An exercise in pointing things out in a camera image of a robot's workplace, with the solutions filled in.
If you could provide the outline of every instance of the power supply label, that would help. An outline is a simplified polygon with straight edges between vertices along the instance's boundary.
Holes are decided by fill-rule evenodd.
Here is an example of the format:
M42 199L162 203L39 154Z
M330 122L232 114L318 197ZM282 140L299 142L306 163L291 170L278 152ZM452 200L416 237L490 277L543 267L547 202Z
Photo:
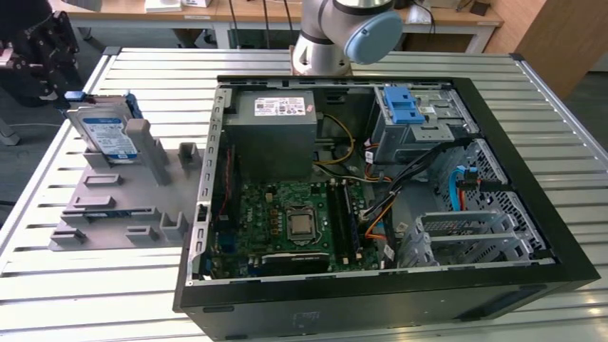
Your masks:
M255 115L306 115L304 98L258 98Z
M123 120L119 118L84 118L84 128L102 152L112 159L136 158L138 149L127 134Z

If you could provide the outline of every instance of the blue cable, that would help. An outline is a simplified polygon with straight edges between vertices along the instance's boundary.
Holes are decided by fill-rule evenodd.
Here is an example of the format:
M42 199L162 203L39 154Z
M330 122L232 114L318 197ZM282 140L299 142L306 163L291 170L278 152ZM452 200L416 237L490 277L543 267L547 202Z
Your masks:
M448 184L450 184L450 201L452 203L452 208L455 208L456 212L460 212L460 202L458 201L458 188L456 188L456 182L458 182L458 176L464 175L464 166L459 165L456 169L452 171L450 174L450 179L448 179Z

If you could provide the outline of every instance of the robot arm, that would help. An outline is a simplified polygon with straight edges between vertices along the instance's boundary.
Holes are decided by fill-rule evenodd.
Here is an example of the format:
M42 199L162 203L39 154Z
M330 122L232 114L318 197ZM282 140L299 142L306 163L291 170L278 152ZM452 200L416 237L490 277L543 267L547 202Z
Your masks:
M75 32L66 12L47 0L0 1L0 86L24 99L67 106L66 91L82 87Z
M350 61L378 62L392 51L403 30L392 0L306 0L303 29L292 54L303 75L344 75Z

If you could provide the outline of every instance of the blue drive bay latch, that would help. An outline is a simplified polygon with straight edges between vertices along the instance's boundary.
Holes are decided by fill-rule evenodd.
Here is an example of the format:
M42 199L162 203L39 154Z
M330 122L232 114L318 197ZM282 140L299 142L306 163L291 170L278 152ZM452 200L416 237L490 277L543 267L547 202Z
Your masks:
M406 87L386 87L384 99L392 112L392 122L396 124L424 123L424 116L416 108L416 98Z

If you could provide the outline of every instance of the green motherboard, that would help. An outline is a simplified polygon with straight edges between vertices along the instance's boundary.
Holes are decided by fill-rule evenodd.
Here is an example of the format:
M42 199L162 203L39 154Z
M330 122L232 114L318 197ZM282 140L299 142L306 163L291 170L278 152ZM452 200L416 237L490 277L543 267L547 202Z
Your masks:
M328 254L330 266L326 271L330 272L379 268L375 244L362 244L356 236L359 228L356 220L348 222L352 225L340 237L332 231L336 229L336 221L342 221L342 224L347 221L346 217L336 218L336 205L331 203L332 198L328 198L328 194L332 197L328 190L334 190L338 186L342 189L348 188L346 191L348 200L344 202L348 202L352 217L356 217L359 210L366 207L359 182L351 181L346 185L330 182L278 182L263 185L246 183L243 185L240 228L231 233L232 236L220 237L220 240L228 240L235 246L230 252L220 255L226 277L256 276L260 257L279 253ZM348 260L346 254L340 256L336 253L340 249L350 249L356 257Z

